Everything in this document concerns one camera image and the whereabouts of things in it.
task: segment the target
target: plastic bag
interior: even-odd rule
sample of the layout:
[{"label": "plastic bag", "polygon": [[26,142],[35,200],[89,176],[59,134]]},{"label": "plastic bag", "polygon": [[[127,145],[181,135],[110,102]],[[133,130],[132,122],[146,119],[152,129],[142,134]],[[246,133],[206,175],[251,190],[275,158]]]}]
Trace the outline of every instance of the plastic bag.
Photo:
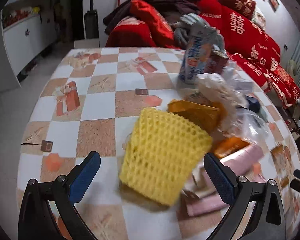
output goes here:
[{"label": "plastic bag", "polygon": [[237,109],[237,122],[233,123],[228,133],[252,144],[264,141],[268,134],[265,121],[245,108]]}]

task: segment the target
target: white wall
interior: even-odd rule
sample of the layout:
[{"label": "white wall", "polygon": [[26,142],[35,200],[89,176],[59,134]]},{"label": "white wall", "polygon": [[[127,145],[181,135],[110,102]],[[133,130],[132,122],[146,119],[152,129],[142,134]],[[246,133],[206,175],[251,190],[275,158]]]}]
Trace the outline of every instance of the white wall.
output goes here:
[{"label": "white wall", "polygon": [[[254,0],[257,6],[264,13],[266,17],[266,32],[278,43],[282,54],[282,64],[291,58],[294,48],[298,42],[300,32],[297,25],[293,21],[289,12],[280,0],[279,7],[276,12],[273,11],[268,0]],[[102,19],[113,11],[116,6],[116,0],[94,0],[94,8],[98,11],[99,19],[99,34],[100,45],[105,46],[107,35],[104,33],[106,26],[103,24]],[[89,0],[83,0],[83,14],[89,10]],[[288,46],[288,51],[284,51],[283,46]]]}]

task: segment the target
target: brown blanket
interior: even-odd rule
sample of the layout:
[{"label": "brown blanket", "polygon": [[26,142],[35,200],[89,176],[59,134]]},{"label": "brown blanket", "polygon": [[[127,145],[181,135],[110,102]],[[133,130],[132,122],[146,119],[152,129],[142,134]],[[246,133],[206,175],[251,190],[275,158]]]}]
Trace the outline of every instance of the brown blanket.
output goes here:
[{"label": "brown blanket", "polygon": [[[103,23],[107,26],[105,29],[106,34],[110,34],[111,31],[117,26],[117,24],[125,17],[130,16],[130,1],[127,0],[116,9],[113,10],[108,16],[103,18]],[[160,13],[175,11],[181,14],[195,13],[199,14],[200,9],[187,0],[142,0],[151,4]]]}]

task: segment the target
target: picture frame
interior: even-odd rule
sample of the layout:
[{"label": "picture frame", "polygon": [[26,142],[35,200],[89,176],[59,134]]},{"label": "picture frame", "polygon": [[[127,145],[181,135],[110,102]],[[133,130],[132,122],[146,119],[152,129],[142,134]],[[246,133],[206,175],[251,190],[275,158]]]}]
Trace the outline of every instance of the picture frame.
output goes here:
[{"label": "picture frame", "polygon": [[269,3],[271,4],[274,11],[276,11],[280,5],[278,0],[269,0]]}]

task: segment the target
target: red comforter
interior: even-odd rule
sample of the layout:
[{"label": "red comforter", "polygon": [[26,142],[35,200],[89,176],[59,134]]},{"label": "red comforter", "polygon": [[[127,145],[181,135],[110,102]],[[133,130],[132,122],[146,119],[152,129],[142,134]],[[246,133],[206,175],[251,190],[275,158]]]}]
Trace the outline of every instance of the red comforter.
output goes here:
[{"label": "red comforter", "polygon": [[284,107],[300,95],[298,86],[280,66],[280,47],[253,22],[217,0],[200,0],[201,17],[220,30],[229,56],[265,91],[274,89]]}]

